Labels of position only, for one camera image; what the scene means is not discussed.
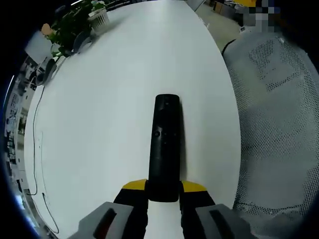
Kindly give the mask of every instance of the black remote control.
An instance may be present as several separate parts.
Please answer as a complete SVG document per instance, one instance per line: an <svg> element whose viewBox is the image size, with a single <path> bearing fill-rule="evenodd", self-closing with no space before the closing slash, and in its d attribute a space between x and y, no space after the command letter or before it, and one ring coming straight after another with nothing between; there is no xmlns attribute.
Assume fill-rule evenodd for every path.
<svg viewBox="0 0 319 239"><path fill-rule="evenodd" d="M149 179L149 200L176 202L179 189L180 105L177 95L158 95L155 99Z"/></svg>

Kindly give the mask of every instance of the white table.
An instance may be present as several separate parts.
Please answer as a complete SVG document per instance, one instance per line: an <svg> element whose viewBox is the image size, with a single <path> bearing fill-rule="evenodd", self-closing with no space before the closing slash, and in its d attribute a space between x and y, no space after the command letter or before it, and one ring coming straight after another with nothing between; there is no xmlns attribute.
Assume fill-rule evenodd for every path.
<svg viewBox="0 0 319 239"><path fill-rule="evenodd" d="M39 192L33 197L60 239L129 181L148 177L155 97L180 96L187 172L216 203L232 207L240 166L236 100L222 56L184 1L150 1L109 12L113 26L87 51L67 59L46 86L35 122ZM32 99L25 168L33 179ZM178 203L149 206L146 239L183 238Z"/></svg>

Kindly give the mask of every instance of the black cable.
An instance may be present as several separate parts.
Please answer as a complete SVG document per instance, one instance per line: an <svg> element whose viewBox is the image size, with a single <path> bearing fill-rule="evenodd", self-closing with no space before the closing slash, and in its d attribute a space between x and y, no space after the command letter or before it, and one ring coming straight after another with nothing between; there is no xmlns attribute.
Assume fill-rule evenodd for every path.
<svg viewBox="0 0 319 239"><path fill-rule="evenodd" d="M40 101L41 101L42 96L43 96L43 92L44 92L44 86L43 86L43 89L42 89L42 93L41 93L39 102L38 102L38 104L36 105L35 112L34 112L34 116L33 116L33 122L32 122L32 134L33 134L33 177L34 177L34 182L35 182L35 193L29 193L29 194L27 194L27 195L29 195L29 196L34 196L34 195L36 195L36 194L38 193L38 183L37 183L36 177L35 177L35 137L34 137L34 122L35 122L35 116L36 116L36 113L37 113L37 110L38 110Z"/></svg>
<svg viewBox="0 0 319 239"><path fill-rule="evenodd" d="M58 233L60 233L60 229L59 229L58 225L56 224L55 219L53 218L53 216L52 216L52 214L51 214L51 212L50 212L50 210L49 210L49 207L48 207L48 205L47 205L47 203L46 203L46 200L45 200L45 194L42 193L42 196L43 196L43 200L44 200L44 204L45 204L45 206L46 206L46 209L48 210L48 212L49 212L49 214L50 214L50 216L51 216L51 218L52 218L52 220L53 220L53 222L54 222L54 224L55 224L55 227L57 228L58 231L55 232L55 231L52 230L51 228L50 228L50 230L51 230L52 232L58 234Z"/></svg>

